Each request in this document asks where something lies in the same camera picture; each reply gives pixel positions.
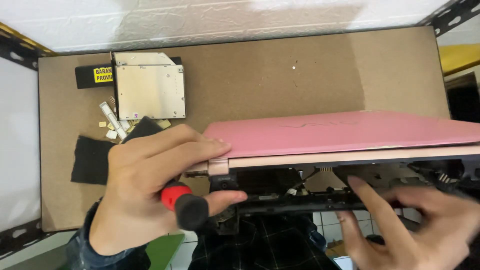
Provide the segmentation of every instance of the fingernail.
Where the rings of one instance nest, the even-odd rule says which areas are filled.
[[[237,197],[235,197],[232,202],[233,203],[239,203],[247,199],[247,194],[245,192],[239,192]]]
[[[357,176],[349,175],[347,179],[351,187],[357,187],[365,184],[365,181]]]
[[[345,220],[345,217],[343,216],[342,212],[335,212],[336,217],[338,218],[338,221],[342,222]]]

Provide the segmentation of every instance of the finger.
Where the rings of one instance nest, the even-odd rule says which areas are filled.
[[[247,194],[238,190],[223,190],[212,192],[204,196],[204,198],[208,202],[209,215],[215,216],[230,205],[246,200]]]
[[[396,257],[412,256],[416,242],[388,202],[356,176],[349,176],[348,183],[377,222],[385,245],[392,254]]]
[[[207,140],[208,138],[191,127],[180,124],[154,135],[132,139],[126,142],[125,146],[134,149],[131,153],[138,158],[146,159],[187,142]]]
[[[148,188],[157,191],[190,166],[223,155],[230,149],[230,144],[216,140],[184,143],[142,160],[136,168],[136,179],[142,179]]]
[[[382,194],[382,197],[386,201],[398,200],[404,206],[420,208],[427,214],[445,213],[454,198],[431,187],[397,187]]]
[[[369,258],[373,250],[369,248],[368,241],[363,237],[357,218],[352,211],[336,212],[340,226],[342,227],[343,242],[347,254],[352,258],[360,269],[369,269]]]

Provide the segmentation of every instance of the red screwdriver handle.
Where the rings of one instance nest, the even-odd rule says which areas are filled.
[[[208,203],[184,183],[170,180],[160,191],[163,205],[177,216],[178,227],[187,231],[198,230],[208,219]]]

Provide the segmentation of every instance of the dark sleeve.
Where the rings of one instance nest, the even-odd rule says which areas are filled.
[[[147,270],[150,259],[145,251],[147,245],[124,250],[112,256],[99,255],[88,239],[90,225],[100,200],[87,212],[85,222],[67,244],[67,261],[71,270]]]

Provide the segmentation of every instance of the green surface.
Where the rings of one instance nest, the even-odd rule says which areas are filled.
[[[162,236],[150,242],[146,250],[152,262],[150,270],[165,270],[184,238],[184,234],[174,234]]]

